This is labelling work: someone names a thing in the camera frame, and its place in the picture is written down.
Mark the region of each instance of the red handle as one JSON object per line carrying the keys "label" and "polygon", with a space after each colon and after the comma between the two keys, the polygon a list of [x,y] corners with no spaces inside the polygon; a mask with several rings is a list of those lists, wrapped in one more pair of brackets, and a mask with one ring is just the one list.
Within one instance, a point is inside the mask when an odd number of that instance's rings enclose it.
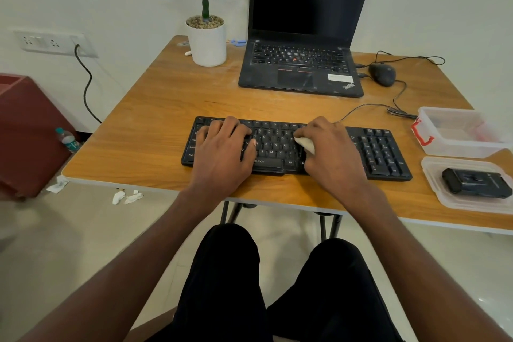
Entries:
{"label": "red handle", "polygon": [[422,122],[422,120],[417,118],[417,120],[415,120],[415,123],[413,125],[411,125],[411,129],[413,130],[415,137],[417,137],[417,139],[419,140],[420,145],[421,146],[427,146],[431,142],[433,142],[434,137],[430,135],[429,139],[427,141],[424,141],[424,139],[420,136],[419,131],[417,130],[417,125],[420,122]]}

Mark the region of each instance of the bottle label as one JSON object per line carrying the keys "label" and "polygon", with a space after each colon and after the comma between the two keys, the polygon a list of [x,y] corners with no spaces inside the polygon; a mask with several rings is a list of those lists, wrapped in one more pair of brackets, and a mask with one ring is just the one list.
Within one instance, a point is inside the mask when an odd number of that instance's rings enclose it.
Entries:
{"label": "bottle label", "polygon": [[77,141],[73,141],[73,142],[70,142],[70,143],[65,143],[64,145],[72,153],[77,151],[78,149],[80,149],[80,144]]}

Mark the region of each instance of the computer mouse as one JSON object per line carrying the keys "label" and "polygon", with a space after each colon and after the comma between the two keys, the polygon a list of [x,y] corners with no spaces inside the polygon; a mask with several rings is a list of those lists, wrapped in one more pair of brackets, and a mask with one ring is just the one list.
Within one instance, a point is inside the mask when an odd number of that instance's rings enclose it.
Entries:
{"label": "computer mouse", "polygon": [[382,62],[369,65],[370,77],[379,85],[389,87],[395,82],[395,68]]}
{"label": "computer mouse", "polygon": [[306,137],[299,137],[299,138],[296,138],[294,137],[294,140],[300,144],[301,146],[303,146],[305,148],[306,151],[310,152],[311,154],[315,155],[316,154],[316,148],[313,146],[313,142],[310,138],[306,138]]}

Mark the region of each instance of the hand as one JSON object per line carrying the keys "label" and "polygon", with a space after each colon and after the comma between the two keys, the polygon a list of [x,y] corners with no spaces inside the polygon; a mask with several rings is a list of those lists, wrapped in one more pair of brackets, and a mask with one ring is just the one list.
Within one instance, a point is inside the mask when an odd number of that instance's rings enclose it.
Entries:
{"label": "hand", "polygon": [[189,189],[215,208],[248,178],[257,156],[257,141],[251,139],[244,157],[240,150],[251,129],[229,116],[214,120],[196,133],[196,152]]}
{"label": "hand", "polygon": [[326,118],[312,120],[294,137],[307,137],[316,154],[307,152],[305,170],[322,188],[349,209],[369,188],[362,160],[342,123],[333,125]]}

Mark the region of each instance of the black laptop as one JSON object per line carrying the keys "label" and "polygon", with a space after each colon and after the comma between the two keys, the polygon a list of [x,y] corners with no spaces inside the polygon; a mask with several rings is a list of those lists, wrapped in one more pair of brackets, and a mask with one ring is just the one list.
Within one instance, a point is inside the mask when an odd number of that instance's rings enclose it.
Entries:
{"label": "black laptop", "polygon": [[349,47],[365,0],[249,0],[239,86],[363,96]]}

